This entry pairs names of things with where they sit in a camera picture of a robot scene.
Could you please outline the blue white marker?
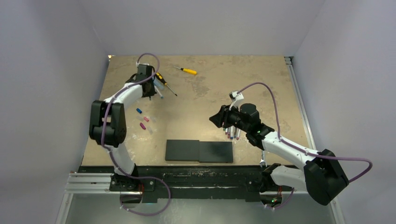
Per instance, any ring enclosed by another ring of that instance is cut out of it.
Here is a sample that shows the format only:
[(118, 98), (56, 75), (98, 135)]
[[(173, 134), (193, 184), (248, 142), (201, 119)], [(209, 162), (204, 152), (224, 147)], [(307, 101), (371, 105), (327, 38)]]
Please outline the blue white marker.
[(231, 138), (230, 139), (233, 139), (233, 132), (234, 132), (234, 126), (231, 127)]

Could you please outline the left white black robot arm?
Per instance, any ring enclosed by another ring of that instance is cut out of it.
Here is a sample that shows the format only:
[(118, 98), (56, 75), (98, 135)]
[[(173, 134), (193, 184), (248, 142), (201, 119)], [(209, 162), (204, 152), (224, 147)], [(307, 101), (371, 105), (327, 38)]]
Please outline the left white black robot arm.
[(89, 137), (108, 152), (115, 174), (123, 176), (121, 185), (128, 191), (137, 189), (143, 178), (138, 176), (136, 164), (124, 143), (127, 135), (125, 110), (139, 98), (156, 94), (154, 76), (153, 66), (139, 64), (137, 73), (120, 90), (105, 100), (93, 101), (91, 105)]

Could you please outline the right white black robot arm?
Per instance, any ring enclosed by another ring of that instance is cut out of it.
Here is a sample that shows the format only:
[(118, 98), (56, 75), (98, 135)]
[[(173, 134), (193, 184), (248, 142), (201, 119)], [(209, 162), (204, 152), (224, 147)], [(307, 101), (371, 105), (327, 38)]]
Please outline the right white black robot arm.
[(307, 191), (317, 203), (327, 205), (350, 183), (332, 151), (319, 152), (286, 142), (279, 132), (262, 123), (254, 104), (243, 104), (239, 109), (223, 105), (209, 120), (218, 128), (233, 126), (244, 131), (252, 146), (276, 154), (295, 166), (277, 165), (265, 174), (262, 183), (266, 189), (289, 186)]

